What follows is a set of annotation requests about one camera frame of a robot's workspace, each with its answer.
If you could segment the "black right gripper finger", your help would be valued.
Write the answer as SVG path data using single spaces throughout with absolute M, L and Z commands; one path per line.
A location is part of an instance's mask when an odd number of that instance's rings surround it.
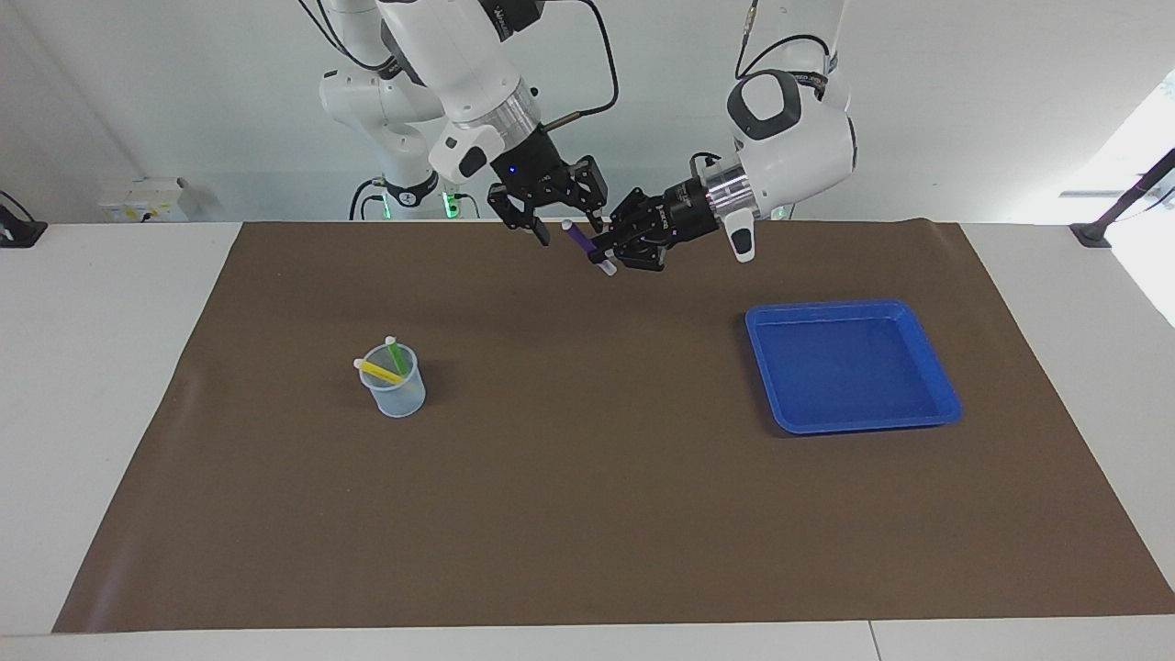
M 604 231 L 607 186 L 592 156 L 583 156 L 569 167 L 569 205 L 584 213 L 595 231 Z
M 551 235 L 544 222 L 533 213 L 533 205 L 513 205 L 506 186 L 494 184 L 488 188 L 486 203 L 491 205 L 509 230 L 525 230 L 540 242 L 542 247 L 550 247 Z

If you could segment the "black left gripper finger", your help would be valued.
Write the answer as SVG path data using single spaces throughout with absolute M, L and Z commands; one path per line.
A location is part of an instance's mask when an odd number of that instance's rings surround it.
M 649 196 L 642 189 L 633 189 L 616 205 L 610 215 L 609 242 L 630 242 L 642 237 L 643 223 L 647 215 Z
M 600 258 L 619 263 L 629 269 L 660 274 L 665 269 L 665 255 L 667 247 L 657 242 L 637 238 L 627 242 L 617 242 L 610 237 L 595 237 L 591 240 L 593 254 Z

